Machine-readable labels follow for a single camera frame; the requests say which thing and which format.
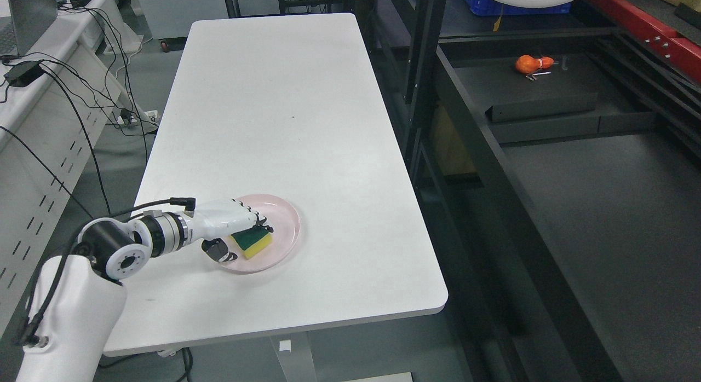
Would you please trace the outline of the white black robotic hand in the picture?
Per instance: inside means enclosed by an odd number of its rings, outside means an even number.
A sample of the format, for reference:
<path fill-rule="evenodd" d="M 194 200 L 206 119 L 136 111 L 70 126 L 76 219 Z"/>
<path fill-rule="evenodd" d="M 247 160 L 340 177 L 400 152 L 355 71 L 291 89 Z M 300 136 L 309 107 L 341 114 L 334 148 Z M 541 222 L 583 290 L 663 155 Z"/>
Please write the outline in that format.
<path fill-rule="evenodd" d="M 203 252 L 217 263 L 228 263 L 238 256 L 231 252 L 223 238 L 258 228 L 273 233 L 267 218 L 252 207 L 235 199 L 222 199 L 199 205 L 193 211 L 177 212 L 182 225 L 183 241 L 180 247 L 203 240 Z"/>

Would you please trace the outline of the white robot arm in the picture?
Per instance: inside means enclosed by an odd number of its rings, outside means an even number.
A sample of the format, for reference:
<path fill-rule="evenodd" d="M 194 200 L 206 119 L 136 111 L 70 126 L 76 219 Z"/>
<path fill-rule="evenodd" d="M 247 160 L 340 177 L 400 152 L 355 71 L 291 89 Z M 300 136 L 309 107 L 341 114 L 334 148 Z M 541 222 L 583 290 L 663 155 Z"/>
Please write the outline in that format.
<path fill-rule="evenodd" d="M 97 218 L 38 273 L 20 335 L 17 381 L 91 381 L 125 307 L 122 281 L 191 239 L 185 215 L 148 211 L 127 222 Z"/>

